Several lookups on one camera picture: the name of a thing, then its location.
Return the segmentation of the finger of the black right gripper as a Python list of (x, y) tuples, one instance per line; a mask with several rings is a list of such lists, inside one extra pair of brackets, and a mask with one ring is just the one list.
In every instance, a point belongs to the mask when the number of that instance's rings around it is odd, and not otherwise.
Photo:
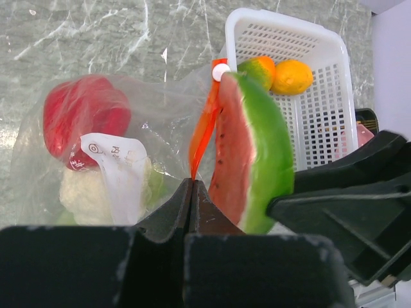
[(267, 214), (295, 233), (329, 238), (363, 285), (410, 280), (410, 175), (275, 198)]
[(408, 173), (408, 141), (382, 130), (362, 147), (332, 163), (295, 174), (295, 193), (387, 181)]

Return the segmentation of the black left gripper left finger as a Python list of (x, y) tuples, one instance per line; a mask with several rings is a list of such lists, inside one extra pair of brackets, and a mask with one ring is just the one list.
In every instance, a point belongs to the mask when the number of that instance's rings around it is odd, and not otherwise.
[(134, 226), (1, 231), (2, 307), (182, 307), (192, 181)]

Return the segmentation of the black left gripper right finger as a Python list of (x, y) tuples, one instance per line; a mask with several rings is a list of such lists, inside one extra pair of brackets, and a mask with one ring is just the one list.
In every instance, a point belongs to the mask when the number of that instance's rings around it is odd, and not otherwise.
[(341, 253), (311, 234), (247, 235), (193, 184), (184, 239), (186, 307), (354, 307)]

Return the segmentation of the white cauliflower toy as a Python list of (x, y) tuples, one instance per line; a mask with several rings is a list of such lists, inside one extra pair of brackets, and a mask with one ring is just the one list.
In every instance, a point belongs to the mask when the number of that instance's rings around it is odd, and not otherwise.
[[(145, 158), (143, 188), (141, 189), (139, 219), (145, 218), (157, 208), (160, 198), (166, 194), (164, 168)], [(101, 171), (64, 171), (60, 186), (60, 202), (64, 210), (57, 219), (59, 225), (112, 224), (108, 190)]]

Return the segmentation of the watermelon slice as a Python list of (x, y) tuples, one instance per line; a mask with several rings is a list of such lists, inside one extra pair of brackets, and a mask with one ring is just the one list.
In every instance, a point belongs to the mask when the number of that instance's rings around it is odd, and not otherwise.
[(248, 76), (222, 76), (211, 201), (246, 234), (266, 234), (272, 199), (293, 193), (293, 149), (281, 109)]

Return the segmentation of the clear zip bag orange zipper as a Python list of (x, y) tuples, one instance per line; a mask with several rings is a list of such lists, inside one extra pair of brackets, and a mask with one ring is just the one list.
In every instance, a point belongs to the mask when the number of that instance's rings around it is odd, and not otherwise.
[(47, 85), (25, 115), (11, 176), (19, 225), (135, 225), (190, 175), (216, 61), (179, 81), (88, 74)]

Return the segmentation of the red bell pepper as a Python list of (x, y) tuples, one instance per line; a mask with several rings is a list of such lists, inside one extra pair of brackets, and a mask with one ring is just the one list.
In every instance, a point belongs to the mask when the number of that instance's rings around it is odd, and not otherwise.
[(102, 75), (86, 75), (55, 86), (44, 101), (42, 129), (52, 157), (71, 171), (98, 164), (81, 149), (88, 133), (124, 136), (132, 114), (126, 95)]

